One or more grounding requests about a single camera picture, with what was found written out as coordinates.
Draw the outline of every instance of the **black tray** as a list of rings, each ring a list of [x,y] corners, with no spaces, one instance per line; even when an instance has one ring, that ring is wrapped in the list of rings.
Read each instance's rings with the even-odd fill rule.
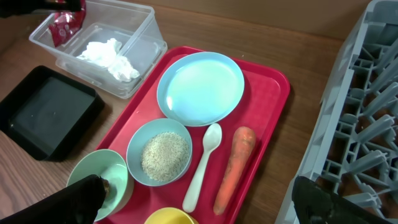
[[[60,161],[103,108],[94,89],[39,66],[0,102],[0,130],[34,159]]]

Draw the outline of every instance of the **white cloth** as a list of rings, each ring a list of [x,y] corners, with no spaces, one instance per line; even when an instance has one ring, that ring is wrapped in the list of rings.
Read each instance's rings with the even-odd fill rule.
[[[106,43],[89,42],[87,49],[77,56],[78,59],[107,67],[108,72],[119,81],[130,82],[139,77],[139,72],[125,56],[118,56],[122,43],[111,38]]]

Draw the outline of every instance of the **carrot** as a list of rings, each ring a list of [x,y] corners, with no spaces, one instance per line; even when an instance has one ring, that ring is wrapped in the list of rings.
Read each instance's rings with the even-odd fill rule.
[[[235,131],[231,155],[213,207],[216,215],[221,215],[228,205],[255,143],[256,134],[250,128],[240,127]]]

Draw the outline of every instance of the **red tray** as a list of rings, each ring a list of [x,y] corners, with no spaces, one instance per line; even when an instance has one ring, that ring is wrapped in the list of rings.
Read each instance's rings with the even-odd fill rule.
[[[162,74],[178,59],[197,52],[201,50],[191,47],[169,50],[120,114],[97,149],[112,149],[126,158],[127,145],[138,128],[148,121],[164,117],[156,100],[157,85]],[[289,81],[277,70],[244,60],[234,59],[234,61],[243,71],[244,94],[235,110],[219,122],[223,129],[223,140],[220,147],[210,156],[197,207],[191,213],[200,224],[234,223],[290,91]],[[216,216],[213,213],[213,205],[231,152],[233,134],[240,126],[254,130],[257,144],[228,207],[224,214]],[[100,223],[141,224],[151,213],[160,208],[182,209],[185,193],[203,153],[202,138],[206,128],[187,128],[192,137],[193,157],[191,166],[181,179],[162,187],[147,187],[135,181],[134,191],[127,205]]]

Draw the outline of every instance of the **red snack wrapper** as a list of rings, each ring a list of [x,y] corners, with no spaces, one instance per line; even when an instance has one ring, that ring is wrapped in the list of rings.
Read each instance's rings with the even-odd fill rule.
[[[55,47],[68,42],[81,28],[86,17],[86,1],[80,0],[80,12],[56,12],[55,21],[49,25]]]

